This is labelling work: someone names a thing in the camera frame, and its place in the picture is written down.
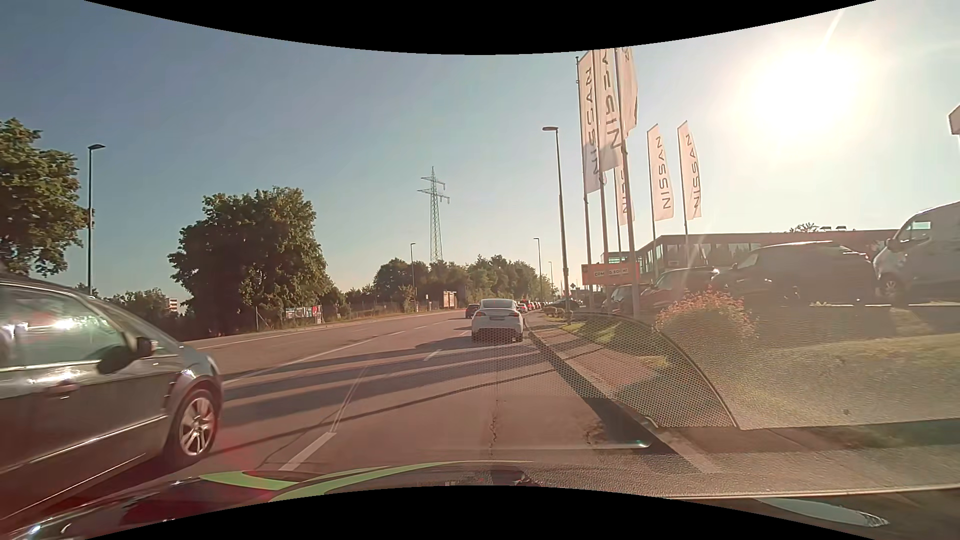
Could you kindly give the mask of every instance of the nissan flag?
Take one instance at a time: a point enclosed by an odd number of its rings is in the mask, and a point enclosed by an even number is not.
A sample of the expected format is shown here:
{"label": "nissan flag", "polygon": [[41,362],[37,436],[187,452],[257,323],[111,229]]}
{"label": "nissan flag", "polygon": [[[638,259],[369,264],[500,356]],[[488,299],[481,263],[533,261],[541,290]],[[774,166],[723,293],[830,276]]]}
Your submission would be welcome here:
{"label": "nissan flag", "polygon": [[693,146],[693,135],[686,122],[677,128],[680,141],[680,180],[684,183],[684,215],[687,220],[700,217],[700,162]]}
{"label": "nissan flag", "polygon": [[600,189],[600,163],[597,158],[597,122],[594,116],[595,78],[593,55],[587,53],[577,62],[577,87],[580,92],[580,146],[584,163],[584,193]]}
{"label": "nissan flag", "polygon": [[630,214],[627,213],[627,189],[624,183],[626,180],[623,176],[623,167],[616,167],[613,170],[613,188],[616,192],[616,223],[618,225],[626,225],[627,218],[632,215],[634,221],[636,221],[636,212],[634,211],[634,205],[630,204]]}
{"label": "nissan flag", "polygon": [[666,150],[660,126],[655,125],[647,132],[647,158],[650,160],[650,198],[653,199],[654,221],[663,221],[673,217],[673,185],[670,184],[670,172],[666,168]]}
{"label": "nissan flag", "polygon": [[634,51],[616,48],[616,86],[620,90],[620,114],[623,116],[623,138],[636,127],[636,71]]}
{"label": "nissan flag", "polygon": [[602,126],[597,142],[600,149],[600,170],[607,172],[623,164],[623,153],[620,149],[623,144],[620,133],[620,105],[616,102],[616,88],[613,87],[613,49],[590,52],[593,53],[597,70],[597,114],[601,118]]}

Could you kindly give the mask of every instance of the asphalt road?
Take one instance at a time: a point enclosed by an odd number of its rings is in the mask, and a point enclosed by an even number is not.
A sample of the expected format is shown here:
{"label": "asphalt road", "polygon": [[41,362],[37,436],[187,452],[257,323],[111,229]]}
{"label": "asphalt road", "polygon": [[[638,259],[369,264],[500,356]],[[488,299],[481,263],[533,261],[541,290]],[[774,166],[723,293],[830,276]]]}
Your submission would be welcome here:
{"label": "asphalt road", "polygon": [[675,455],[615,405],[578,395],[529,339],[473,343],[469,328],[456,310],[190,343],[225,376],[211,455],[174,473],[145,463],[55,510],[212,472]]}

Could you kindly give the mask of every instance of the orange sign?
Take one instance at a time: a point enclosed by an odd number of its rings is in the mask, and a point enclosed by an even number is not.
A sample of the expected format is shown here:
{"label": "orange sign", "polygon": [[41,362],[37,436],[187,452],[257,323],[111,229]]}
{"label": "orange sign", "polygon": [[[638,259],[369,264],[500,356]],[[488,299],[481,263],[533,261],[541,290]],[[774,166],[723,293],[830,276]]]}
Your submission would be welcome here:
{"label": "orange sign", "polygon": [[629,262],[581,264],[584,285],[625,285],[633,281]]}

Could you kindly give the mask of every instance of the flowering shrub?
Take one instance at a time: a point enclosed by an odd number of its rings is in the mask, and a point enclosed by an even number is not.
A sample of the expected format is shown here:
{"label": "flowering shrub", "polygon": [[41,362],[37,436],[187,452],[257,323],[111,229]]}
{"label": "flowering shrub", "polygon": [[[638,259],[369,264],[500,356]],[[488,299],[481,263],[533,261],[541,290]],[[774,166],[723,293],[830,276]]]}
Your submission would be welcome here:
{"label": "flowering shrub", "polygon": [[744,346],[756,340],[756,325],[743,301],[726,292],[688,293],[657,315],[657,330],[689,353],[709,354],[717,346]]}

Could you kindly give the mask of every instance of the white suv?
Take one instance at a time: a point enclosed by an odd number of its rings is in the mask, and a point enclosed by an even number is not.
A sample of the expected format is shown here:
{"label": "white suv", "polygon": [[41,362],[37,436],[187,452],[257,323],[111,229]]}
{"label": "white suv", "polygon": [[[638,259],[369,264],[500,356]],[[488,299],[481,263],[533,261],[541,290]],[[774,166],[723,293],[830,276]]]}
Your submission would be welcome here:
{"label": "white suv", "polygon": [[508,337],[510,341],[523,341],[523,314],[515,301],[506,298],[486,298],[473,314],[470,337],[479,341],[485,336]]}

